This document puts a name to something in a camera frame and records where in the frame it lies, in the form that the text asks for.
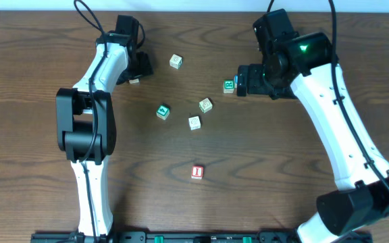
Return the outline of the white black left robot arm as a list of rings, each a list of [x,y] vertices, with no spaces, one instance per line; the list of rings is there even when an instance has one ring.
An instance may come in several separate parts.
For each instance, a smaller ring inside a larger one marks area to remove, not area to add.
[[[56,94],[57,143],[76,176],[78,232],[90,241],[112,229],[108,164],[117,133],[111,94],[117,85],[152,73],[148,55],[138,51],[141,46],[137,34],[111,31],[100,36],[83,77]]]

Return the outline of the red I wooden block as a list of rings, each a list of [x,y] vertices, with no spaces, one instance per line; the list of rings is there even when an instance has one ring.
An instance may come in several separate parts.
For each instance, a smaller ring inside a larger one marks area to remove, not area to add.
[[[203,178],[204,167],[193,165],[191,171],[191,178],[196,180],[201,180]]]

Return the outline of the blue 2 wooden block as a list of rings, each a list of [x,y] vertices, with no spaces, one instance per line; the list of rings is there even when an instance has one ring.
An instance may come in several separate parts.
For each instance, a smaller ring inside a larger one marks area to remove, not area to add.
[[[234,76],[234,87],[235,87],[235,89],[238,88],[238,75]]]

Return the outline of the red A wooden block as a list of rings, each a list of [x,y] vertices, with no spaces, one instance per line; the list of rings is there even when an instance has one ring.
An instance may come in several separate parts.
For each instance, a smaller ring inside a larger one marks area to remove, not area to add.
[[[137,79],[133,79],[133,80],[129,80],[129,83],[133,84],[133,85],[139,85],[140,84],[140,80],[138,78]]]

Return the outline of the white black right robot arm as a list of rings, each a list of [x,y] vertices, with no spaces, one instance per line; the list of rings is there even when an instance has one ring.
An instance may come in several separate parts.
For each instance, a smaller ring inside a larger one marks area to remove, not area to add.
[[[300,242],[334,242],[389,216],[389,162],[370,138],[346,89],[336,42],[318,32],[255,29],[263,61],[242,65],[237,93],[298,99],[328,154],[336,190],[296,231]]]

